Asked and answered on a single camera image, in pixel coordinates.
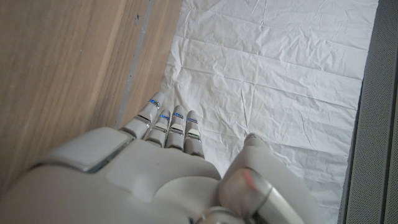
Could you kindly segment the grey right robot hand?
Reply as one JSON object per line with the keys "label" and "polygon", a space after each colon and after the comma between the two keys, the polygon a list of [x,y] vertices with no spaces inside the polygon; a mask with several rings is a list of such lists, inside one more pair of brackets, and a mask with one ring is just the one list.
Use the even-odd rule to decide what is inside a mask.
{"label": "grey right robot hand", "polygon": [[320,223],[304,182],[254,133],[220,175],[196,112],[156,93],[120,129],[41,157],[1,198],[2,223]]}

